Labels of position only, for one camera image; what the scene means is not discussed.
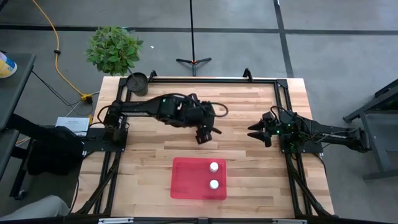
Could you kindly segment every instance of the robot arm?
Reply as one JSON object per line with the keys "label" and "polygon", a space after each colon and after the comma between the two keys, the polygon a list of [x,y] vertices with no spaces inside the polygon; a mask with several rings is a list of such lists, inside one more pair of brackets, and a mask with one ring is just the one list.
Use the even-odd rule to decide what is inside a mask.
{"label": "robot arm", "polygon": [[114,101],[109,106],[104,125],[109,137],[115,138],[115,130],[120,127],[121,116],[149,116],[176,128],[197,127],[198,144],[211,141],[211,132],[221,134],[214,128],[215,111],[211,102],[199,101],[196,94],[189,96],[172,93],[141,102]]}
{"label": "robot arm", "polygon": [[279,119],[273,115],[273,112],[263,114],[260,122],[248,129],[256,130],[248,136],[264,141],[266,147],[271,146],[271,136],[276,134],[281,136],[283,145],[293,149],[291,151],[297,151],[306,144],[320,144],[321,142],[344,145],[358,152],[370,150],[368,137],[359,128],[322,125],[285,109],[280,113]]}

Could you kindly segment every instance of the yellow extension cord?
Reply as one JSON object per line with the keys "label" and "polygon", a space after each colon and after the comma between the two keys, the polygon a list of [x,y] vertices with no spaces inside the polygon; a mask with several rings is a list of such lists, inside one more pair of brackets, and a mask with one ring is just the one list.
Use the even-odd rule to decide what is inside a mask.
{"label": "yellow extension cord", "polygon": [[[42,14],[45,16],[45,18],[46,18],[46,19],[48,20],[48,22],[50,23],[52,29],[54,30],[55,37],[57,38],[57,49],[56,49],[56,51],[59,52],[59,50],[60,50],[60,39],[59,39],[59,37],[58,37],[57,30],[55,30],[55,27],[54,27],[54,25],[52,24],[50,18],[46,15],[46,13],[43,11],[43,9],[36,3],[36,1],[35,1],[35,0],[32,0],[32,2],[39,8],[39,10],[42,12]],[[81,99],[83,102],[87,102],[87,99],[88,99],[88,98],[92,98],[92,97],[93,97],[93,94],[92,94],[92,93],[90,93],[90,94],[84,94],[84,93],[82,93],[82,92],[79,91],[74,85],[72,85],[72,83],[70,83],[70,81],[68,81],[68,80],[62,75],[62,73],[61,73],[60,70],[58,69],[58,58],[59,58],[59,54],[58,54],[58,53],[55,53],[55,69],[56,69],[56,71],[58,72],[58,74],[59,74],[59,75],[60,75],[60,76],[61,76],[61,77],[74,89],[74,90],[76,90],[76,92],[78,92],[78,93],[80,94],[80,99]]]}

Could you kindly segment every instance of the wooden table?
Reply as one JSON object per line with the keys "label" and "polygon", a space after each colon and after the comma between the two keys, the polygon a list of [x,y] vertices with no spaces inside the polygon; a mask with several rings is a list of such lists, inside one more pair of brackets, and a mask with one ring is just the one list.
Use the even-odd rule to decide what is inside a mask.
{"label": "wooden table", "polygon": [[[311,118],[304,80],[287,80],[294,111]],[[102,107],[113,102],[118,83],[118,77],[104,77],[95,116]],[[275,105],[273,86],[237,83],[150,83],[147,96],[134,95],[132,101],[149,100],[172,92],[186,95],[196,93],[200,100],[227,105],[229,115],[215,120],[215,127],[223,133],[213,133],[211,142],[199,146],[195,140],[195,128],[173,128],[154,118],[129,118],[131,126],[126,151],[122,155],[119,167],[112,216],[294,217],[285,157],[280,152],[277,137],[272,137],[272,147],[264,147],[264,143],[246,136],[249,132],[248,126],[258,122],[261,115]],[[215,111],[223,112],[217,106]],[[74,210],[81,208],[98,186],[103,156],[104,153],[96,152],[84,160]],[[210,201],[171,198],[170,181],[174,157],[226,159],[227,199]],[[333,213],[321,162],[312,154],[303,154],[303,164],[309,189],[325,209]],[[297,192],[304,211],[301,190]]]}

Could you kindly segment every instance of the gray pants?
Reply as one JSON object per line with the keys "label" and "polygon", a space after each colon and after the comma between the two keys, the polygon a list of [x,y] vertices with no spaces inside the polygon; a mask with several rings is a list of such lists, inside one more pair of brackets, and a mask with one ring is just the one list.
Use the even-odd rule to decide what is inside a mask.
{"label": "gray pants", "polygon": [[68,215],[68,213],[69,208],[66,203],[59,197],[50,195],[42,200],[23,206],[5,217],[1,217],[0,221],[57,217]]}

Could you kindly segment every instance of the light stand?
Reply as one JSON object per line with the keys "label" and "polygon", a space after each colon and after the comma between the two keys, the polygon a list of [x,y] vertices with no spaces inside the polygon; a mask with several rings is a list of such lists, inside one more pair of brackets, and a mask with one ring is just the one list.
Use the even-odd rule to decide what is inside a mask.
{"label": "light stand", "polygon": [[189,63],[192,66],[192,76],[195,77],[197,75],[197,65],[201,62],[209,62],[209,61],[211,61],[211,58],[195,60],[195,41],[193,40],[192,0],[189,0],[189,6],[190,6],[190,11],[191,11],[192,60],[185,60],[185,59],[177,58],[176,61]]}

